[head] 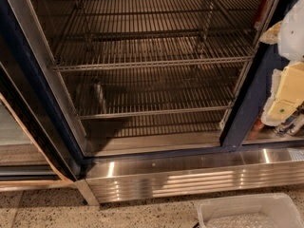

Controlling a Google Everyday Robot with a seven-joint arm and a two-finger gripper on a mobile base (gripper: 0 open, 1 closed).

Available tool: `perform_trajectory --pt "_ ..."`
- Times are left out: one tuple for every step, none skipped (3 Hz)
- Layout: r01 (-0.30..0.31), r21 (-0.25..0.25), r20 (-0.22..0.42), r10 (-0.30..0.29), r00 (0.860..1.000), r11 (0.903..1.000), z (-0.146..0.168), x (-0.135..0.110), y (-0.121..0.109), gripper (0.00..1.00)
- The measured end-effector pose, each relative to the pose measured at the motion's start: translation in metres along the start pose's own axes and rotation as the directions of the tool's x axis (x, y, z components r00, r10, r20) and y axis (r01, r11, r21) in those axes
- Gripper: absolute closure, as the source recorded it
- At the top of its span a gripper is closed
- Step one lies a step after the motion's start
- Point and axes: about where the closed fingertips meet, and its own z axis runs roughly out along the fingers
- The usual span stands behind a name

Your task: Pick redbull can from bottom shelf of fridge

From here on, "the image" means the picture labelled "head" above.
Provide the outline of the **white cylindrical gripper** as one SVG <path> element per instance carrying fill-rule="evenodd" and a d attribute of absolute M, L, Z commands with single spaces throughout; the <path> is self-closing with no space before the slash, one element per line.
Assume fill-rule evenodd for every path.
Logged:
<path fill-rule="evenodd" d="M 274 45 L 282 22 L 275 23 L 259 38 L 261 43 Z M 293 115 L 304 102 L 304 63 L 290 62 L 282 70 L 275 69 L 272 75 L 271 95 L 263 106 L 261 121 L 269 126 L 278 126 Z"/>

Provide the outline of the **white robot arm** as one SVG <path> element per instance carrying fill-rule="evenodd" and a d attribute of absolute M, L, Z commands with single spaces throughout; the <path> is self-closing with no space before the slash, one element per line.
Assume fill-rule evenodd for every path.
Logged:
<path fill-rule="evenodd" d="M 271 96 L 263 106 L 261 121 L 269 126 L 284 123 L 304 102 L 304 0 L 297 0 L 284 18 L 259 38 L 277 45 L 278 54 L 290 63 L 272 76 Z"/>

